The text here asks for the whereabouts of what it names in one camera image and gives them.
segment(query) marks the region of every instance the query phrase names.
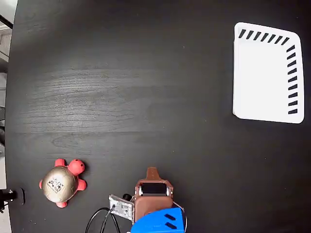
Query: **brown gripper part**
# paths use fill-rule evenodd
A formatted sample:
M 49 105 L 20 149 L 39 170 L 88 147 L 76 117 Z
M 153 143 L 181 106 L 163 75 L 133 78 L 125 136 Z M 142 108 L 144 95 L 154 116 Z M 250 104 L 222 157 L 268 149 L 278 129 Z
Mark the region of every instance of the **brown gripper part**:
M 156 167 L 149 167 L 147 169 L 146 180 L 148 180 L 148 181 L 160 181 L 160 180 L 162 180 L 159 176 L 159 173 L 158 173 Z
M 169 195 L 165 197 L 157 196 L 139 196 L 139 186 L 143 183 L 164 183 L 169 188 Z M 173 205 L 173 186 L 167 180 L 160 178 L 156 167 L 147 169 L 147 176 L 139 180 L 135 186 L 135 221 L 141 217 L 158 210 L 171 208 Z

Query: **black clamp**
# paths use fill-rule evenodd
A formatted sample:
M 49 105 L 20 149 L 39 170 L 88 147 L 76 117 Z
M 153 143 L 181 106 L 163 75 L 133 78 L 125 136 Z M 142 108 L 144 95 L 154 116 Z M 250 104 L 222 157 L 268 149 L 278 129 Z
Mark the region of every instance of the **black clamp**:
M 4 202 L 14 201 L 15 199 L 20 201 L 20 204 L 25 204 L 25 192 L 22 188 L 18 191 L 12 191 L 11 189 L 8 192 L 4 192 L 0 189 L 0 213 L 3 214 L 5 206 L 8 205 L 4 204 Z

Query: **blue gripper part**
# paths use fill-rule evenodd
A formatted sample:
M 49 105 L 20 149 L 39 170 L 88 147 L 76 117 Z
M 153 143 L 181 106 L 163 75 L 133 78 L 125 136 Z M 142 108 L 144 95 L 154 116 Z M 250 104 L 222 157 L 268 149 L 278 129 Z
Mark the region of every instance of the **blue gripper part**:
M 184 220 L 180 208 L 154 211 L 140 218 L 131 233 L 184 233 Z

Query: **red turtle head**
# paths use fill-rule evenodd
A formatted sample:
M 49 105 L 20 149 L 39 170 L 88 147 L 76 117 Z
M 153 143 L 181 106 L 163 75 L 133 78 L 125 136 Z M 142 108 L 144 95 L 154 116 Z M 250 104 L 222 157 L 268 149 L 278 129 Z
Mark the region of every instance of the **red turtle head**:
M 75 176 L 84 172 L 84 169 L 85 169 L 84 163 L 79 159 L 72 160 L 68 165 L 68 170 L 71 171 L 72 174 Z

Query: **white floor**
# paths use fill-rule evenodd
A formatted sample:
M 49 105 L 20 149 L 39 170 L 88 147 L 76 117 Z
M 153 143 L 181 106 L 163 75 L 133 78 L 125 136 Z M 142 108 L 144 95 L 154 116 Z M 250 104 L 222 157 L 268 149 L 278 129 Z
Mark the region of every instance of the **white floor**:
M 0 30 L 0 45 L 10 49 L 11 34 L 7 30 Z M 5 107 L 5 89 L 6 89 L 6 74 L 0 73 L 0 106 Z M 5 177 L 5 158 L 4 147 L 0 145 L 0 189 L 6 189 Z M 4 213 L 0 213 L 0 233 L 11 233 L 10 217 L 8 207 L 5 207 Z

